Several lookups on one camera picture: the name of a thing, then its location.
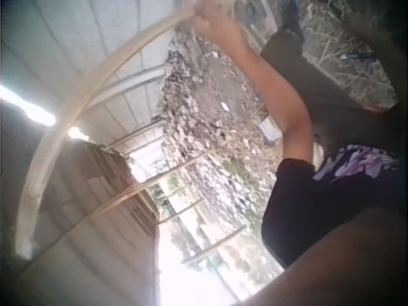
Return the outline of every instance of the hand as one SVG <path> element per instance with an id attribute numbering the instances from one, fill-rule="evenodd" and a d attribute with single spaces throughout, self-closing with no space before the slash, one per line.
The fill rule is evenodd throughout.
<path id="1" fill-rule="evenodd" d="M 251 49 L 240 25 L 228 18 L 213 1 L 199 1 L 194 9 L 196 17 L 193 18 L 193 27 L 232 58 L 240 57 Z"/>

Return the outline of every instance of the dirt ground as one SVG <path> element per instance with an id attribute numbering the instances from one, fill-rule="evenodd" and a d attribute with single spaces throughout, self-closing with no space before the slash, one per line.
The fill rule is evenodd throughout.
<path id="1" fill-rule="evenodd" d="M 266 3 L 254 2 L 259 7 Z M 269 1 L 277 25 L 281 23 L 281 2 Z M 357 103 L 390 107 L 395 102 L 393 90 L 377 61 L 340 59 L 344 53 L 367 50 L 367 46 L 347 34 L 324 4 L 299 2 L 306 39 L 304 56 Z M 259 16 L 265 19 L 267 14 Z M 259 24 L 251 33 L 257 33 L 256 43 L 262 47 L 272 29 L 267 22 Z M 261 241 L 261 219 L 282 159 L 281 141 L 271 145 L 265 140 L 258 126 L 268 115 L 262 99 L 214 44 L 185 27 L 177 29 L 167 70 L 163 88 L 164 153 L 174 166 L 211 150 L 180 175 L 206 199 L 207 210 L 226 235 L 242 225 L 249 227 L 233 245 L 238 252 L 245 249 L 240 253 L 256 274 L 255 283 L 263 286 L 282 272 Z"/>

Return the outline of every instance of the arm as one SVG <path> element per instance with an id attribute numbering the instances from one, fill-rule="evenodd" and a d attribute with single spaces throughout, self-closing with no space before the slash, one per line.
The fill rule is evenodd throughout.
<path id="1" fill-rule="evenodd" d="M 266 108 L 282 131 L 283 158 L 312 162 L 312 124 L 305 103 L 295 89 L 264 59 L 247 47 L 232 53 L 235 64 L 261 93 Z"/>
<path id="2" fill-rule="evenodd" d="M 283 158 L 312 162 L 312 124 L 305 103 L 293 87 L 247 44 L 240 26 L 206 6 L 194 20 L 197 30 L 223 48 L 265 100 L 282 131 Z"/>

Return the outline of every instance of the wooden stick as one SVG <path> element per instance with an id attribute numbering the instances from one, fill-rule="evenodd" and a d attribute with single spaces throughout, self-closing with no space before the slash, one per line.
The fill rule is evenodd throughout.
<path id="1" fill-rule="evenodd" d="M 164 138 L 164 136 L 157 137 L 156 139 L 153 139 L 151 142 L 145 143 L 144 145 L 141 145 L 140 147 L 137 147 L 137 148 L 129 151 L 128 153 L 126 153 L 126 156 L 129 156 L 132 153 L 135 153 L 135 152 L 137 152 L 139 150 L 142 150 L 142 149 L 148 147 L 149 145 L 152 145 L 153 143 L 159 142 L 163 138 Z"/>
<path id="2" fill-rule="evenodd" d="M 112 149 L 114 147 L 117 147 L 118 145 L 121 145 L 122 143 L 127 142 L 128 140 L 133 139 L 134 137 L 137 137 L 137 136 L 143 134 L 144 132 L 146 132 L 146 131 L 148 131 L 148 130 L 150 130 L 152 128 L 155 128 L 156 126 L 159 126 L 163 122 L 164 122 L 163 119 L 153 121 L 153 122 L 147 124 L 146 126 L 143 126 L 140 129 L 137 129 L 136 131 L 134 131 L 132 133 L 129 133 L 129 134 L 123 136 L 122 138 L 119 138 L 119 139 L 115 140 L 114 142 L 110 143 L 105 148 L 105 150 L 110 150 L 110 149 Z"/>
<path id="3" fill-rule="evenodd" d="M 215 244 L 211 245 L 210 247 L 207 247 L 206 249 L 202 250 L 201 252 L 195 254 L 194 256 L 191 256 L 190 258 L 187 258 L 187 259 L 183 260 L 180 264 L 181 265 L 189 265 L 191 263 L 194 263 L 194 262 L 204 258 L 210 252 L 216 250 L 218 247 L 222 246 L 226 242 L 230 241 L 232 238 L 236 237 L 239 233 L 241 233 L 246 228 L 247 228 L 246 225 L 238 228 L 236 231 L 232 232 L 227 237 L 221 239 L 220 241 L 216 242 Z"/>
<path id="4" fill-rule="evenodd" d="M 174 215 L 169 216 L 166 219 L 163 219 L 162 221 L 158 222 L 158 225 L 162 225 L 163 223 L 166 223 L 170 220 L 173 220 L 174 218 L 178 217 L 179 215 L 182 215 L 184 212 L 187 212 L 189 209 L 192 209 L 193 207 L 197 206 L 198 204 L 202 203 L 204 199 L 199 199 L 198 201 L 195 201 L 193 204 L 187 206 L 186 208 L 182 209 L 181 211 L 177 212 Z"/>
<path id="5" fill-rule="evenodd" d="M 60 120 L 45 132 L 31 161 L 18 206 L 15 235 L 17 255 L 26 259 L 30 259 L 32 256 L 31 238 L 36 227 L 38 209 L 44 189 L 58 155 L 61 153 L 68 130 L 86 108 L 94 93 L 145 45 L 193 15 L 193 10 L 176 12 L 139 32 L 74 86 L 71 94 L 64 101 L 64 108 L 59 116 Z"/>
<path id="6" fill-rule="evenodd" d="M 99 207 L 92 215 L 91 217 L 97 217 L 100 214 L 103 214 L 104 212 L 107 212 L 108 210 L 112 209 L 113 207 L 121 204 L 123 201 L 126 201 L 127 199 L 131 198 L 132 196 L 138 194 L 140 191 L 144 190 L 145 188 L 148 188 L 151 185 L 154 185 L 158 183 L 161 179 L 175 173 L 176 171 L 183 169 L 190 164 L 195 163 L 197 160 L 199 160 L 201 157 L 206 156 L 210 151 L 206 151 L 202 154 L 200 154 L 197 157 L 194 157 L 193 159 L 189 160 L 188 162 L 185 162 L 184 164 L 180 164 L 172 169 L 169 169 L 163 173 L 157 174 L 155 177 L 151 177 L 148 180 L 146 180 L 143 183 L 137 183 L 134 185 L 129 186 L 123 192 L 120 194 L 114 196 L 109 202 L 105 203 L 101 207 Z"/>
<path id="7" fill-rule="evenodd" d="M 188 185 L 185 185 L 185 186 L 183 186 L 183 187 L 180 187 L 180 188 L 174 190 L 174 191 L 173 191 L 172 193 L 170 193 L 168 196 L 167 196 L 167 195 L 164 195 L 164 196 L 160 197 L 160 199 L 157 201 L 157 203 L 155 203 L 156 206 L 158 206 L 159 204 L 162 204 L 162 202 L 164 202 L 164 201 L 170 199 L 172 196 L 176 195 L 176 194 L 179 193 L 180 191 L 183 191 L 183 190 L 184 190 L 185 188 L 187 188 L 187 187 L 188 187 Z"/>

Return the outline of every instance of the metal roof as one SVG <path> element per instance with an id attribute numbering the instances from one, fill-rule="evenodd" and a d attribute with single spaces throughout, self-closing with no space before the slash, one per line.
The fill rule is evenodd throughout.
<path id="1" fill-rule="evenodd" d="M 132 35 L 176 10 L 174 0 L 2 1 L 2 84 L 58 117 L 62 97 L 80 77 Z M 161 113 L 168 32 L 135 55 L 106 82 L 78 127 L 109 145 Z M 162 135 L 155 126 L 115 149 L 128 153 Z"/>

